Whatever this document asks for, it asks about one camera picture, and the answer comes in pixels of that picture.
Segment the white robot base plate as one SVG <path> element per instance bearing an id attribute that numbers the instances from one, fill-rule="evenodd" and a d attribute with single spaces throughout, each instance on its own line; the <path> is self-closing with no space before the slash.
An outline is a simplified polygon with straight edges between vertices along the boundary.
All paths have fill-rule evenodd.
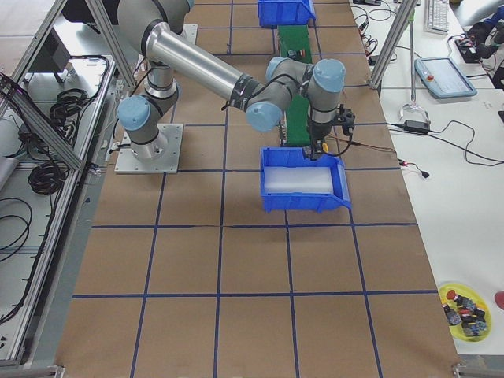
<path id="1" fill-rule="evenodd" d="M 131 142 L 128 132 L 124 133 L 123 143 L 115 164 L 118 174 L 177 173 L 180 148 L 183 140 L 183 124 L 157 124 L 159 133 L 150 144 L 139 145 Z"/>

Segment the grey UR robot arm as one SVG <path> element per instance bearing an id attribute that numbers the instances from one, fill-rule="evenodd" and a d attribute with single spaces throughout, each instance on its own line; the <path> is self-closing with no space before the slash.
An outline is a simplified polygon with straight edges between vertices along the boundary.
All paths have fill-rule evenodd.
<path id="1" fill-rule="evenodd" d="M 121 1 L 118 25 L 131 46 L 155 68 L 175 69 L 242 110 L 247 122 L 265 132 L 279 125 L 295 96 L 309 105 L 306 129 L 309 158 L 325 154 L 324 139 L 335 126 L 353 135 L 355 115 L 339 96 L 346 70 L 342 62 L 323 59 L 316 64 L 274 57 L 266 69 L 266 83 L 241 72 L 182 37 L 192 1 Z"/>

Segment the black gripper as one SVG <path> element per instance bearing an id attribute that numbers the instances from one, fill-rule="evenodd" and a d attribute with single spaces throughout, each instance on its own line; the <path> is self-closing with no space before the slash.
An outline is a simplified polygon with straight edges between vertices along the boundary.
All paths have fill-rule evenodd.
<path id="1" fill-rule="evenodd" d="M 325 143 L 325 138 L 329 134 L 327 130 L 313 129 L 309 131 L 310 137 L 310 159 L 317 160 L 324 156 L 323 144 Z"/>

